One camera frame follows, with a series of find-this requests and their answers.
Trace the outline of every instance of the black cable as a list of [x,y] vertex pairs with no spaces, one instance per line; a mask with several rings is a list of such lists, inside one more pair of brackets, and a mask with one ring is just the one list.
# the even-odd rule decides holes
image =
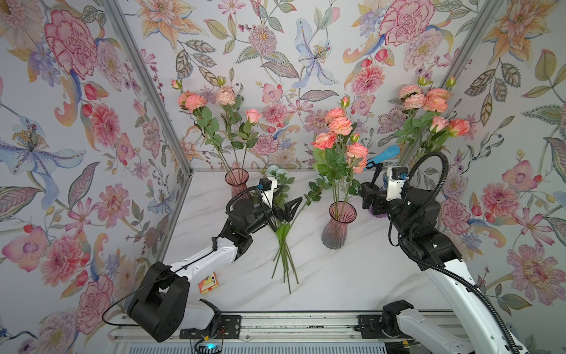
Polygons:
[[173,274],[177,273],[177,272],[178,272],[179,270],[181,270],[181,269],[187,269],[188,266],[190,266],[190,265],[193,264],[193,263],[196,263],[196,262],[200,261],[200,260],[203,259],[204,257],[209,256],[210,254],[212,254],[212,252],[214,252],[214,251],[211,251],[210,253],[208,253],[208,254],[206,254],[206,255],[200,257],[199,259],[197,259],[197,260],[195,260],[195,261],[192,261],[191,263],[189,263],[189,264],[187,264],[187,265],[185,265],[185,266],[182,266],[181,268],[175,270],[174,272],[172,272],[172,273],[170,273],[170,274],[167,274],[166,276],[163,276],[163,277],[157,279],[155,282],[153,282],[153,283],[151,283],[151,284],[148,284],[148,285],[146,285],[146,286],[144,286],[144,287],[141,287],[141,288],[139,288],[139,289],[137,289],[137,290],[132,291],[131,293],[129,293],[128,295],[124,296],[124,297],[121,298],[120,300],[115,301],[113,304],[110,305],[110,307],[108,307],[108,308],[103,312],[103,314],[102,314],[102,321],[103,321],[105,324],[111,325],[111,326],[140,327],[140,325],[133,325],[133,324],[130,324],[130,323],[111,323],[111,322],[108,322],[107,320],[105,320],[105,319],[104,319],[104,316],[106,315],[106,313],[107,313],[108,311],[110,311],[111,308],[113,308],[114,306],[118,305],[122,300],[128,298],[129,296],[135,294],[136,292],[138,292],[138,291],[140,291],[140,290],[143,290],[143,289],[145,289],[145,288],[148,288],[148,287],[150,287],[150,286],[153,286],[155,283],[158,283],[158,282],[160,282],[160,281],[162,281],[162,280],[164,280],[164,279],[167,279],[168,277],[170,277],[170,276],[172,276]]
[[[411,172],[409,173],[409,179],[414,175],[414,173],[418,169],[418,167],[431,156],[438,156],[440,158],[440,161],[442,162],[442,173],[440,175],[440,178],[439,178],[438,184],[436,185],[436,188],[432,191],[431,195],[428,197],[428,199],[425,201],[425,203],[423,205],[421,205],[421,207],[410,218],[408,218],[405,221],[405,223],[401,226],[401,228],[399,229],[399,235],[397,237],[399,246],[401,247],[403,252],[405,252],[405,254],[409,257],[409,259],[411,261],[413,261],[417,264],[420,264],[422,266],[434,269],[435,271],[441,272],[442,274],[449,276],[450,278],[456,280],[457,282],[460,282],[463,286],[466,287],[466,289],[468,289],[468,291],[473,292],[474,295],[476,295],[478,297],[478,299],[484,304],[484,306],[487,308],[487,310],[490,312],[490,314],[494,318],[495,322],[498,324],[499,329],[501,329],[501,332],[503,333],[503,337],[505,338],[505,341],[507,341],[507,343],[509,344],[509,349],[511,350],[511,352],[513,354],[520,354],[520,352],[517,349],[517,346],[515,344],[515,341],[513,340],[513,337],[511,336],[511,332],[509,331],[509,329],[505,325],[505,322],[503,322],[503,319],[501,318],[501,316],[499,315],[497,310],[495,310],[493,305],[491,305],[489,299],[477,287],[468,283],[467,280],[465,280],[461,276],[459,276],[459,275],[457,275],[457,274],[455,274],[455,273],[453,273],[449,270],[441,268],[437,265],[432,265],[428,262],[422,261],[421,259],[413,256],[410,253],[410,251],[407,249],[407,247],[402,243],[402,239],[405,235],[405,231],[412,225],[412,223],[419,216],[421,216],[424,213],[425,209],[436,198],[436,196],[438,195],[438,193],[440,192],[440,190],[442,189],[442,187],[443,187],[443,185],[446,181],[446,177],[448,175],[448,169],[449,169],[448,159],[446,158],[445,154],[443,154],[439,151],[430,152],[430,153],[424,155],[422,158],[420,158],[417,161],[417,163],[415,164],[415,166],[413,166],[413,168],[411,169]],[[403,186],[403,189],[401,190],[401,194],[403,194],[403,190],[405,190],[406,185],[407,184],[405,184]]]

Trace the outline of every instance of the wallpaper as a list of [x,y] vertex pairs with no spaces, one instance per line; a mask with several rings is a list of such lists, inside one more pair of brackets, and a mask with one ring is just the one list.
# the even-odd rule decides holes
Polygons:
[[[194,168],[221,168],[178,79],[220,120],[219,78],[257,109],[246,168],[308,168],[324,116],[348,95],[361,143],[381,152],[405,115],[389,103],[419,76],[440,84],[483,0],[136,0],[120,2],[138,47],[154,53],[155,85]],[[235,160],[228,143],[224,154]]]
[[[566,351],[566,3],[505,1],[453,90],[439,230],[530,353]],[[417,173],[438,180],[438,163]]]
[[0,1],[0,62],[0,352],[106,352],[186,176],[96,1]]

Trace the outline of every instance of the marble table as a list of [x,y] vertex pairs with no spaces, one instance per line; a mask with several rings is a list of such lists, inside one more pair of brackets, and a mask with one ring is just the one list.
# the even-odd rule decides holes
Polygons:
[[[289,198],[308,192],[308,182],[316,175],[290,172],[295,181]],[[364,172],[359,180],[371,181],[371,177],[372,172]],[[251,172],[248,186],[259,178],[258,172]],[[230,197],[224,172],[195,172],[165,264],[188,258],[211,244],[211,237],[218,235],[226,220],[225,206]],[[350,201],[358,216],[349,225],[346,244],[338,250],[326,248],[320,235],[329,220],[331,203],[331,192],[324,191],[320,202],[299,214],[288,235],[299,277],[297,284],[290,273],[291,294],[282,281],[281,264],[271,279],[278,242],[265,227],[252,235],[254,242],[246,254],[216,270],[219,287],[201,295],[194,283],[189,297],[205,298],[223,311],[376,310],[400,299],[420,310],[450,309],[426,274],[400,248],[391,247],[387,240],[389,221],[363,210],[360,197]]]

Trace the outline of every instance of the blue flower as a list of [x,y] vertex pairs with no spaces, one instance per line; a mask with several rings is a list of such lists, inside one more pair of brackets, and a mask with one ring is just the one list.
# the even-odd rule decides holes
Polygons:
[[308,79],[311,75],[316,75],[320,82],[325,85],[334,85],[338,80],[334,80],[332,73],[324,70],[320,65],[324,62],[326,56],[330,53],[330,41],[324,44],[319,43],[314,46],[314,54],[310,48],[312,40],[311,26],[305,19],[297,20],[297,36],[295,38],[295,46],[299,51],[299,63],[305,66],[303,78],[291,85],[293,88],[304,88],[307,86]]
[[173,199],[175,198],[175,191],[173,191],[169,196],[166,198],[163,189],[159,190],[159,203],[156,201],[151,201],[147,204],[147,210],[153,212],[154,214],[159,214],[165,211],[167,214],[173,214],[173,209],[171,208],[171,204],[173,203]]
[[51,178],[51,174],[57,166],[72,168],[83,161],[86,151],[75,151],[64,149],[58,152],[47,152],[49,148],[45,142],[45,133],[36,121],[27,117],[21,117],[22,125],[12,127],[14,135],[12,139],[18,142],[18,146],[10,145],[0,139],[0,161],[8,165],[10,173],[18,175],[23,171],[31,171],[39,174],[45,182],[45,195],[41,200],[41,207],[47,209],[59,196],[59,187]]

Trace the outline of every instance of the vase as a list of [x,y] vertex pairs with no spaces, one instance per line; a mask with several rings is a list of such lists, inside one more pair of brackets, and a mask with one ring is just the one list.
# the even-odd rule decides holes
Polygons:
[[[233,168],[224,176],[226,183],[232,187],[232,198],[247,188],[246,182],[248,178],[250,178],[250,174],[243,168]],[[251,195],[246,193],[239,199],[242,198],[251,199]]]
[[322,243],[328,248],[338,249],[344,246],[348,224],[355,220],[357,214],[352,204],[344,202],[332,203],[328,213],[330,221],[322,230]]

